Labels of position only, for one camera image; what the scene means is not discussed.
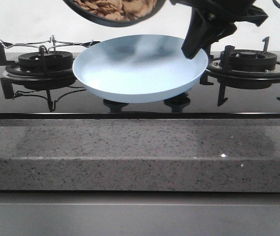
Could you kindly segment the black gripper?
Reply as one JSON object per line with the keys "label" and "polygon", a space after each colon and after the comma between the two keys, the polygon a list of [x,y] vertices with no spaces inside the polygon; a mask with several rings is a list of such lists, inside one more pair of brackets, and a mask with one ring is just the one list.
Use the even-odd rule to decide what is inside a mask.
{"label": "black gripper", "polygon": [[260,26],[267,13],[254,6],[253,0],[172,0],[171,3],[191,7],[188,31],[181,50],[193,59],[201,48],[233,34],[235,22],[249,22]]}

